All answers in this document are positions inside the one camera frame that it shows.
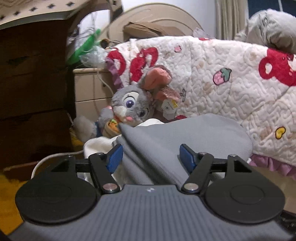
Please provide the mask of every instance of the beige curtain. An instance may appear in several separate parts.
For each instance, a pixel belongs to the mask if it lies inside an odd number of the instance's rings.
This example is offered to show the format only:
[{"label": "beige curtain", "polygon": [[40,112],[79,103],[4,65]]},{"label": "beige curtain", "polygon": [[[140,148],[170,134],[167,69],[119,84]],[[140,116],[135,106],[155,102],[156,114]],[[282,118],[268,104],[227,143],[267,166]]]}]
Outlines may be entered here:
[{"label": "beige curtain", "polygon": [[232,40],[244,29],[248,14],[247,0],[216,0],[217,39]]}]

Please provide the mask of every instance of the stuffed rabbit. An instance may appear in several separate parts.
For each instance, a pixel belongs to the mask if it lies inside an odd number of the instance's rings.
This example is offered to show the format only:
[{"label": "stuffed rabbit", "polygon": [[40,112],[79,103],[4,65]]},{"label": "stuffed rabbit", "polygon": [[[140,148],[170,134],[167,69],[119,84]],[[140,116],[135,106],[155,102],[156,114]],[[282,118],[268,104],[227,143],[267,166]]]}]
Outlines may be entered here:
[{"label": "stuffed rabbit", "polygon": [[86,142],[101,136],[102,131],[103,136],[112,138],[120,134],[118,123],[137,126],[151,118],[156,100],[179,102],[179,93],[167,86],[171,80],[171,73],[164,66],[154,66],[137,84],[118,90],[112,97],[111,106],[101,110],[97,122],[77,117],[73,124],[77,137]]}]

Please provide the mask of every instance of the white wall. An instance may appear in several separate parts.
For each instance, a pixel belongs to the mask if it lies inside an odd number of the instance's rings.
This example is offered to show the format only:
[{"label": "white wall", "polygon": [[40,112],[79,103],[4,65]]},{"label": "white wall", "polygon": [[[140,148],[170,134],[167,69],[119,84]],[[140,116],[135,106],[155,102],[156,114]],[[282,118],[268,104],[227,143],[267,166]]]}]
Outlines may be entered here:
[{"label": "white wall", "polygon": [[[135,6],[152,3],[150,0],[121,0],[124,11]],[[216,7],[215,0],[159,0],[156,2],[175,5],[191,14],[202,26],[204,31],[211,36],[216,33]],[[86,16],[80,25],[82,33],[87,28],[95,26],[103,29],[109,23],[109,11],[102,10]]]}]

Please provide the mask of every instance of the bedspread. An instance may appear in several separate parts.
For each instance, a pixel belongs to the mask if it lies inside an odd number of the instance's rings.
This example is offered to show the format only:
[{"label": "bedspread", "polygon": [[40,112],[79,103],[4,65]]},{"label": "bedspread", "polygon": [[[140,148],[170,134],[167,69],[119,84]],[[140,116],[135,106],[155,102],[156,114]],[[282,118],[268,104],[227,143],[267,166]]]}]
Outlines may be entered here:
[{"label": "bedspread", "polygon": [[255,154],[296,166],[296,56],[238,41],[166,36],[131,39],[108,57],[123,86],[164,65],[182,96],[178,115],[232,118],[253,137]]}]

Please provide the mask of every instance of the silver screw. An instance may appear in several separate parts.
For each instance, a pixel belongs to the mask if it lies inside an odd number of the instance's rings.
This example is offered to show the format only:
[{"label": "silver screw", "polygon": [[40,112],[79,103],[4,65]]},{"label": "silver screw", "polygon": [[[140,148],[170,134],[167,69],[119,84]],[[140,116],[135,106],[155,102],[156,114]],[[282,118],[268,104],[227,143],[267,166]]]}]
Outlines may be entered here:
[{"label": "silver screw", "polygon": [[198,189],[198,185],[195,183],[186,183],[184,188],[188,191],[196,191]]},{"label": "silver screw", "polygon": [[117,185],[115,183],[106,183],[103,185],[103,189],[106,191],[114,191],[117,189]]}]

